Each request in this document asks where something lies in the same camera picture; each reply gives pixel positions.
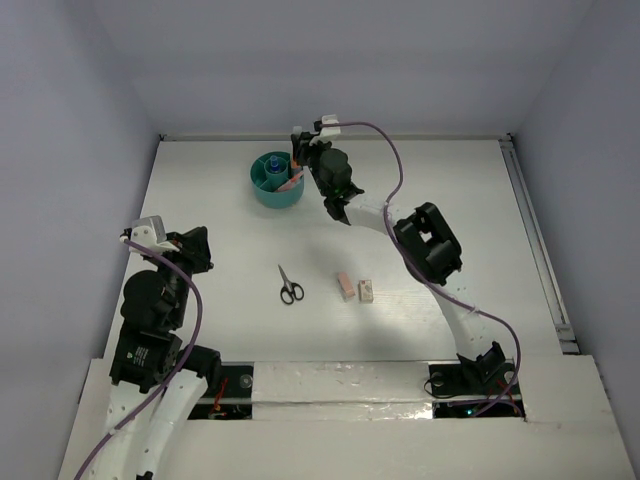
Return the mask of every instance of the scissors blade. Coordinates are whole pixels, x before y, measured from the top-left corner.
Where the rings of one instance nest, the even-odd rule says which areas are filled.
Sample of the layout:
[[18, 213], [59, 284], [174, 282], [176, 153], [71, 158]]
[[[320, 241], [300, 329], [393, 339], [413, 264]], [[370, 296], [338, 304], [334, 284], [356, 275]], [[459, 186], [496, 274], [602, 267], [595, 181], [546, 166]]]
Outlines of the scissors blade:
[[285, 285], [289, 285], [289, 279], [287, 278], [287, 275], [284, 273], [284, 270], [282, 270], [282, 267], [280, 265], [278, 265], [278, 269], [280, 270], [280, 275], [282, 275], [282, 280], [284, 281]]

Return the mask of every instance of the black scissors handle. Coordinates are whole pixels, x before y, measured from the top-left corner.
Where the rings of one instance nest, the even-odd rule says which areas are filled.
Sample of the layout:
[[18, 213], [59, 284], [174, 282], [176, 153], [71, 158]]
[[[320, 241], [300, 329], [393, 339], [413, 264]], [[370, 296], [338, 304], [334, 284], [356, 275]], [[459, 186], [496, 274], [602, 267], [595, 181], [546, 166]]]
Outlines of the black scissors handle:
[[286, 286], [280, 289], [280, 300], [286, 305], [291, 305], [295, 300], [300, 301], [304, 298], [304, 288], [299, 283], [291, 282], [291, 289]]

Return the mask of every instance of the gray wall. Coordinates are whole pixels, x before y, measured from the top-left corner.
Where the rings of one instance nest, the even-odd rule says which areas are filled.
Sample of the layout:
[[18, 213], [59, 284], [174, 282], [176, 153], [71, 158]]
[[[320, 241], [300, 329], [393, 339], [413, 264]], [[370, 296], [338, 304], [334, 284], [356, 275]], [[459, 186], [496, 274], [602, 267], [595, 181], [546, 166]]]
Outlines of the gray wall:
[[640, 474], [640, 2], [600, 0], [516, 137], [565, 304]]
[[89, 2], [0, 6], [0, 478], [55, 478], [157, 135]]
[[155, 125], [504, 133], [592, 0], [93, 0]]

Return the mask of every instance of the teal bowl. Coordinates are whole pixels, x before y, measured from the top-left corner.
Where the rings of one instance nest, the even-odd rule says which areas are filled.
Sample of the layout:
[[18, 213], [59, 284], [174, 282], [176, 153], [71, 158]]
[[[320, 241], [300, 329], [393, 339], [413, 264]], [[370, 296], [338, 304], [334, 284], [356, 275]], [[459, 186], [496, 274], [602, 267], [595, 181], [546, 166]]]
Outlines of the teal bowl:
[[[267, 169], [272, 156], [278, 157], [282, 173], [271, 173]], [[291, 155], [286, 152], [269, 152], [258, 158], [251, 165], [251, 184], [253, 193], [264, 206], [269, 208], [287, 208], [295, 204], [304, 192], [304, 175], [298, 184], [286, 192], [276, 192], [288, 180]]]

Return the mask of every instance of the scissors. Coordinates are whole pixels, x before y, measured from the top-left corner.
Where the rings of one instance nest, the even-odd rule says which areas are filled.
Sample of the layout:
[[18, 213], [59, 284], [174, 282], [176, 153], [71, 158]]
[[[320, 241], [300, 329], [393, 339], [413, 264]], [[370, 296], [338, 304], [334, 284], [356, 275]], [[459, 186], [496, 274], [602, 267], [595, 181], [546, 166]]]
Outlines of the scissors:
[[282, 300], [286, 305], [292, 305], [294, 301], [302, 300], [304, 298], [304, 289], [300, 284], [289, 281], [280, 265], [278, 265], [278, 269], [280, 270], [280, 275], [282, 275], [282, 280], [284, 281], [284, 287], [280, 289], [280, 300]]

